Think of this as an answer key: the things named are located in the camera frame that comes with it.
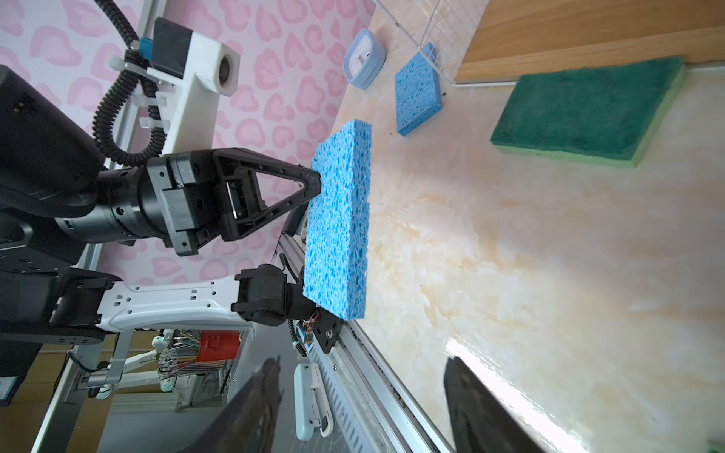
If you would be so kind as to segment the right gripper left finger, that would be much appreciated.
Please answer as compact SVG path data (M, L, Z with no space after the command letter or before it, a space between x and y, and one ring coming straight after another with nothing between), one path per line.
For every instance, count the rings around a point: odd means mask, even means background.
M279 373L279 358L267 359L182 452L270 452L282 400Z

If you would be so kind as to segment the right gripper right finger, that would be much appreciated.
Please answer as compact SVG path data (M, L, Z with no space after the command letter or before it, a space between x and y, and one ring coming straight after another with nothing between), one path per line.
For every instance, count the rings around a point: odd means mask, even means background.
M447 360L444 387L458 452L542 450L462 359Z

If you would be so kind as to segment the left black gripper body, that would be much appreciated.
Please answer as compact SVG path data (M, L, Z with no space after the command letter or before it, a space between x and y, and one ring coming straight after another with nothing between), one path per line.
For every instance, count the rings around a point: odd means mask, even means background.
M188 257L217 237L235 242L249 234L245 221L255 205L249 167L253 157L245 149L222 148L147 162L167 247Z

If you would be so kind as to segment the blue sponge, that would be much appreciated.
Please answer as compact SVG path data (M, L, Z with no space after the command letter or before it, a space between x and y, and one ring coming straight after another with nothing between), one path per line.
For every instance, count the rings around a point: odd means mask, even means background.
M396 129L405 137L443 108L443 96L437 71L436 48L427 43L423 54L416 54L395 75Z
M321 193L309 205L303 292L344 321L366 313L371 147L372 126L353 120L312 161Z

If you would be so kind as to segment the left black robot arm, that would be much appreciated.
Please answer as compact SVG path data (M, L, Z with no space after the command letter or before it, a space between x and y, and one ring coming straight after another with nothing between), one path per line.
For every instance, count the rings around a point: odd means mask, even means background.
M87 345L136 328L234 330L316 315L264 264L230 282L162 290L79 268L88 245L157 238L181 257L245 239L321 192L319 173L244 148L105 166L91 137L1 70L1 337Z

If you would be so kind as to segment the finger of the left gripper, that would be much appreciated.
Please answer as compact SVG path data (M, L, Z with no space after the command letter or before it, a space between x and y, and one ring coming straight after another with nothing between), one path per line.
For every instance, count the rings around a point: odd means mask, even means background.
M213 151L219 231L238 241L321 193L322 177L310 168L245 148Z

